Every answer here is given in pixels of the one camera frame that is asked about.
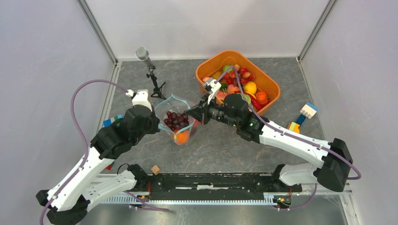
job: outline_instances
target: microphone stand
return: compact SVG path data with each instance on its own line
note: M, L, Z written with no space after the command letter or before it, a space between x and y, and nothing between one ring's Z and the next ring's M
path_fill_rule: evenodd
M161 91L162 91L162 88L163 88L163 85L166 83L166 82L164 82L162 85L161 85L161 87L159 88L158 87L158 83L156 82L156 79L157 79L157 77L155 76L155 74L153 73L153 70L155 70L156 69L156 67L155 66L150 66L150 67L148 67L148 71L149 71L149 74L146 74L146 77L147 78L151 78L152 79L152 82L153 82L153 85L155 86L155 88L153 89L153 94L151 94L151 97L152 98L161 98L161 99L165 99L166 100L166 98L162 95L162 93L161 93Z

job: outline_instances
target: plastic bag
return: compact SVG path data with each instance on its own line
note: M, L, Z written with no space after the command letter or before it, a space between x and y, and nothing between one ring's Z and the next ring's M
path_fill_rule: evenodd
M167 112L176 112L176 113L183 113L185 110L190 109L190 105L188 102L182 98L176 97L173 94L163 102L159 103L155 107L156 116L161 120L159 123L159 129L166 131L169 136L173 139L174 143L178 145L182 145L188 142L193 125L195 123L195 119L188 116L189 125L178 130L174 133L165 123L164 119L167 119Z

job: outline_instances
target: small wooden block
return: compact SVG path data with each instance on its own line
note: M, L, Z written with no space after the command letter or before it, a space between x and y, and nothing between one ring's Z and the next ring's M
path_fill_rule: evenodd
M157 165L154 165L154 166L151 168L151 170L152 170L152 172L153 172L155 175L158 175L158 174L161 172L160 168L159 168Z

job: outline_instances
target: white wall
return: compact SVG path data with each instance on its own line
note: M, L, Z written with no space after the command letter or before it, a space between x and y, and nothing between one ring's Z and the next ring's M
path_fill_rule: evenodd
M83 155L70 98L109 79L112 63L74 0L8 0L0 7L0 223L38 224L35 199ZM77 119L95 134L107 86L77 96Z
M297 56L328 0L87 0L115 55Z
M363 178L351 181L365 225L397 224L397 1L338 1L304 58L328 139L345 140Z

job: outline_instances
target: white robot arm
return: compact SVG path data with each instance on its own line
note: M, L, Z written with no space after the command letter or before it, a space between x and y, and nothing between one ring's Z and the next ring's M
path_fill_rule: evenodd
M107 181L89 186L106 166L138 144L144 135L159 132L159 119L156 118L153 107L148 101L148 91L139 90L134 93L129 90L126 95L132 98L133 107L126 111L122 119L114 121L109 127L103 127L91 140L84 167L80 168L83 157L59 184L50 190L41 190L37 193L36 198L42 206L53 199L49 205L50 211L47 213L52 224L76 224L100 202L142 185L136 177L143 170L127 169ZM57 196L54 196L77 169L79 172L76 176Z
M199 104L186 111L186 114L202 124L207 124L210 119L229 124L236 127L237 134L245 140L278 147L309 162L301 165L279 165L272 174L276 178L273 184L286 188L301 183L318 182L330 190L343 191L350 167L325 150L333 151L352 163L343 141L334 139L329 143L316 140L294 133L262 117L263 123L249 111L247 102L240 95L228 95L223 105L217 105L214 97L221 85L210 79L204 86L209 93ZM78 162L54 188L41 190L36 195L42 206L46 206L53 199L47 213L52 224L74 225L100 202L122 191L142 189L147 185L147 174L138 165L132 165L121 174L90 186L107 165L137 145L144 135L159 132L159 119L148 101L148 91L139 90L134 94L129 90L126 95L132 98L133 107L126 111L122 119L102 128L91 140L84 168L80 168L81 161ZM76 169L80 170L77 175L54 196Z
M344 141L337 138L333 142L313 139L285 129L267 118L260 119L249 110L248 103L240 95L228 95L223 105L217 105L214 97L221 84L210 78L203 86L208 93L186 114L202 124L213 119L231 125L247 141L272 145L308 161L301 165L277 167L274 175L287 186L318 182L332 191L343 191L350 167L335 155L338 154L352 164Z

